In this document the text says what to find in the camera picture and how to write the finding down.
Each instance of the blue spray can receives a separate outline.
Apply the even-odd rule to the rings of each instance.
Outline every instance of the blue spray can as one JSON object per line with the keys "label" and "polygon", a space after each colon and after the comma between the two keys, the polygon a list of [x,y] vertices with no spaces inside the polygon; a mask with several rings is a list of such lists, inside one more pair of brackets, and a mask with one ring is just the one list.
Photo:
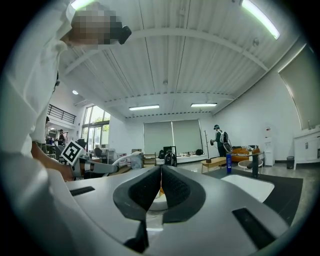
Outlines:
{"label": "blue spray can", "polygon": [[231,174],[231,154],[226,154],[226,173]]}

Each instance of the black trash bin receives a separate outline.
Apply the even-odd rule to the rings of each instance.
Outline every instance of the black trash bin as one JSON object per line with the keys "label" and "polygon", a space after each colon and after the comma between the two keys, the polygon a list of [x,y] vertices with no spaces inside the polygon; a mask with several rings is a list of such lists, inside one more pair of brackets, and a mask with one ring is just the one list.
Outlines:
{"label": "black trash bin", "polygon": [[288,156],[286,158],[286,168],[287,169],[293,169],[295,165],[295,157],[294,156]]}

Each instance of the gray window shade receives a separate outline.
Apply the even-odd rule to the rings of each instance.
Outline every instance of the gray window shade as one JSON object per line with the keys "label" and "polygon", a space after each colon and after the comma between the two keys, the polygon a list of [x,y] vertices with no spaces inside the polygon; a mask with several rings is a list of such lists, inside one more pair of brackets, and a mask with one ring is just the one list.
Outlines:
{"label": "gray window shade", "polygon": [[153,122],[144,124],[144,153],[157,157],[160,150],[166,146],[173,146],[171,122]]}
{"label": "gray window shade", "polygon": [[172,126],[177,154],[203,149],[199,120],[173,121]]}
{"label": "gray window shade", "polygon": [[290,62],[280,76],[286,83],[296,105],[302,129],[320,124],[319,64],[308,46]]}

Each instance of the black railing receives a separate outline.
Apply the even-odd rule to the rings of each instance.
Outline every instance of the black railing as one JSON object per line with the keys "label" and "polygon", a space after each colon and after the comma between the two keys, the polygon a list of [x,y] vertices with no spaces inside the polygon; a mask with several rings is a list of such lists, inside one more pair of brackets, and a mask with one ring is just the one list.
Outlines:
{"label": "black railing", "polygon": [[51,104],[49,104],[47,113],[49,116],[53,116],[55,118],[61,119],[72,124],[75,123],[76,116],[74,114],[70,114],[66,111],[63,111],[62,109],[56,106],[52,106]]}

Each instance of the coat rack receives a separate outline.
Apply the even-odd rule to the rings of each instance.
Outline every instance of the coat rack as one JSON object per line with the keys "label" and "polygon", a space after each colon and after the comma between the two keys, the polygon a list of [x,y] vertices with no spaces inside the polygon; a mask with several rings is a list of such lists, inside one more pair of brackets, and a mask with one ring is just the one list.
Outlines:
{"label": "coat rack", "polygon": [[211,163],[211,158],[209,156],[209,147],[208,147],[208,140],[207,140],[207,133],[206,133],[206,130],[204,130],[204,135],[205,135],[205,146],[206,146],[206,150],[208,152],[208,159],[205,160],[206,163],[210,164]]}

